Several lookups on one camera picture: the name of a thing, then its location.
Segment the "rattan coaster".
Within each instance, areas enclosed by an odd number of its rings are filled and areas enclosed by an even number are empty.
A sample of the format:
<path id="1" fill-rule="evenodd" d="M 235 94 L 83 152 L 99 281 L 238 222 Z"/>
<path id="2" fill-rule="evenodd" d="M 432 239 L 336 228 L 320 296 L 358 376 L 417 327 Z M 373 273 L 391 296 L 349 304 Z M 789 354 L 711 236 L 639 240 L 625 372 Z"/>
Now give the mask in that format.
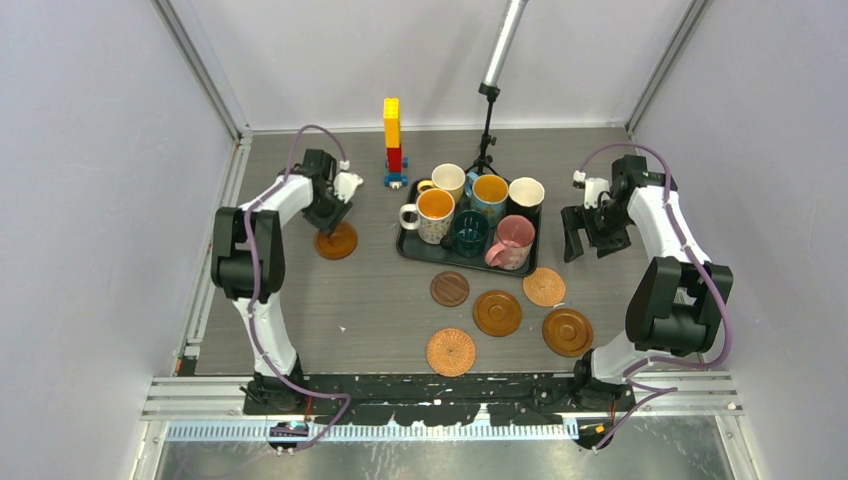
<path id="1" fill-rule="evenodd" d="M 566 296 L 566 284 L 560 274 L 548 267 L 537 267 L 522 280 L 527 298 L 541 307 L 554 307 Z"/>
<path id="2" fill-rule="evenodd" d="M 475 364 L 476 347 L 471 336 L 457 328 L 445 328 L 434 333 L 426 346 L 430 368 L 445 377 L 466 374 Z"/>

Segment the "dark brown wooden coaster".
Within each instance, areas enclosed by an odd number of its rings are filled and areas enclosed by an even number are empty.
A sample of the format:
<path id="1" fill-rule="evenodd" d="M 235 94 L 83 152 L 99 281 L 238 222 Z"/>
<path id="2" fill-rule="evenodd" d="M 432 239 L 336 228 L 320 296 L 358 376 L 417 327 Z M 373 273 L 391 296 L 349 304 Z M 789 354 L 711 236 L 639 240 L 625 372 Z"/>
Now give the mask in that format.
<path id="1" fill-rule="evenodd" d="M 443 271 L 437 274 L 430 283 L 432 299 L 445 307 L 461 305 L 470 292 L 468 280 L 458 272 Z"/>

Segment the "rattan coaster front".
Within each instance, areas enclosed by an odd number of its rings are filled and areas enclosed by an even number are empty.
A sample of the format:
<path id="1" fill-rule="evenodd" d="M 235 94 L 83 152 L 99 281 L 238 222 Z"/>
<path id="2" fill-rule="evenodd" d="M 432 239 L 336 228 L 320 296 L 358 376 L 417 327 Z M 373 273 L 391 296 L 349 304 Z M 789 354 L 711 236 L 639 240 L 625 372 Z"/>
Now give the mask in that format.
<path id="1" fill-rule="evenodd" d="M 426 346 L 430 368 L 445 377 L 466 374 L 475 364 L 476 347 L 471 336 L 457 328 L 445 328 L 434 333 Z"/>

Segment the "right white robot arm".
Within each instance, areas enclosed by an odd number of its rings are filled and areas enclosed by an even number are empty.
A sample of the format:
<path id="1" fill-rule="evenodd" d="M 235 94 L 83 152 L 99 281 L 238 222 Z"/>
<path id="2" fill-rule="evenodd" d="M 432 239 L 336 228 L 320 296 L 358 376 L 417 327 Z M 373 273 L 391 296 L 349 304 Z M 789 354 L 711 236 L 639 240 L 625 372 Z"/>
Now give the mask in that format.
<path id="1" fill-rule="evenodd" d="M 565 262 L 582 256 L 586 246 L 599 258 L 630 247 L 630 226 L 638 230 L 649 260 L 626 309 L 623 332 L 575 365 L 572 400 L 591 411 L 618 401 L 638 370 L 658 362 L 683 365 L 687 356 L 710 350 L 733 274 L 692 239 L 675 180 L 650 171 L 645 157 L 615 160 L 609 179 L 591 178 L 579 168 L 573 184 L 584 198 L 561 211 Z"/>

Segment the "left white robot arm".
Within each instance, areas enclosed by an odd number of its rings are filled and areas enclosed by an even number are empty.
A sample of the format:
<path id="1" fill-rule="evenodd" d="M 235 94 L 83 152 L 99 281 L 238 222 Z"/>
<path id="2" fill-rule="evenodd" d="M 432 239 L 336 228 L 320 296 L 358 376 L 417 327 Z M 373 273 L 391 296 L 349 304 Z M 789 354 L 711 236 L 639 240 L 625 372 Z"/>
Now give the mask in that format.
<path id="1" fill-rule="evenodd" d="M 318 233 L 333 234 L 363 182 L 348 161 L 309 149 L 257 197 L 216 211 L 210 275 L 241 315 L 253 351 L 254 373 L 244 389 L 247 412 L 293 414 L 309 395 L 281 306 L 284 226 L 301 215 Z"/>

